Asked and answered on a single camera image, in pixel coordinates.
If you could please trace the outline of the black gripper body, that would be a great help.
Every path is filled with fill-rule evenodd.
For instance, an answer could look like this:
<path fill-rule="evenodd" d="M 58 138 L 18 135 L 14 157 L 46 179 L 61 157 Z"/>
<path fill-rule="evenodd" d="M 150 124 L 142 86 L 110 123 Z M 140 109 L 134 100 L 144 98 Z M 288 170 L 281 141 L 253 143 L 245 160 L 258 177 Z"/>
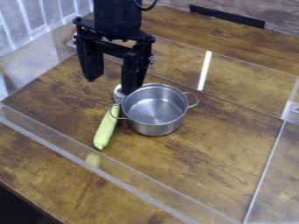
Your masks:
<path fill-rule="evenodd" d="M 152 34 L 141 31 L 141 14 L 154 7 L 154 2 L 142 6 L 142 0 L 91 0 L 93 18 L 75 17 L 77 34 L 74 44 L 77 55 L 82 58 L 97 57 L 106 49 L 120 51 L 113 40 L 134 41 L 133 49 L 146 59 L 152 57 Z"/>

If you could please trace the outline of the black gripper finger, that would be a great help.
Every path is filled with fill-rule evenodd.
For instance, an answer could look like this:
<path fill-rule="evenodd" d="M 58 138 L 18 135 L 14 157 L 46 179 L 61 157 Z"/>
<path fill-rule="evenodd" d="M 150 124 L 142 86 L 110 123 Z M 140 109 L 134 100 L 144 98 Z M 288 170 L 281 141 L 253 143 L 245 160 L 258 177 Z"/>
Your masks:
<path fill-rule="evenodd" d="M 150 53 L 128 52 L 124 55 L 121 66 L 121 92 L 124 95 L 129 95 L 142 86 L 150 57 Z"/>
<path fill-rule="evenodd" d="M 102 52 L 98 50 L 97 44 L 93 41 L 75 38 L 74 43 L 83 78 L 87 81 L 93 81 L 104 73 Z"/>

